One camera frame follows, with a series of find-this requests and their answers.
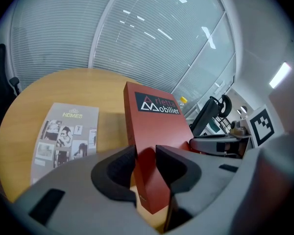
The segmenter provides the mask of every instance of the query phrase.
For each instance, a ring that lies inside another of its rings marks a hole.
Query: red box
[[[194,136],[172,94],[127,82],[124,108],[129,145],[136,145],[135,182],[142,206],[154,214],[169,204],[170,190],[155,162],[155,146],[190,151]]]

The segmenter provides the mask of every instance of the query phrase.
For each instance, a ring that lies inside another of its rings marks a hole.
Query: yellow bottle cap
[[[181,100],[184,104],[187,103],[187,99],[186,99],[185,97],[183,97],[183,96],[180,98],[180,100]]]

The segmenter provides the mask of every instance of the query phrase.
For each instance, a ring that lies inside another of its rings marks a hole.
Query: gray book
[[[99,108],[54,103],[39,131],[31,184],[62,164],[96,153]]]

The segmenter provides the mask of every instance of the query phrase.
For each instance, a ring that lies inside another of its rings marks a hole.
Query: wooden table
[[[99,69],[69,69],[28,86],[13,102],[0,127],[0,181],[11,202],[29,187],[30,169],[40,127],[54,102],[99,107],[97,152],[127,146],[123,89],[133,79]],[[167,208],[151,215],[138,211],[154,227]]]

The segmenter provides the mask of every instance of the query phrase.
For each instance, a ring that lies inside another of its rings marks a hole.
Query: crown logo
[[[69,110],[69,113],[78,113],[78,110],[77,109],[71,109],[71,110]]]

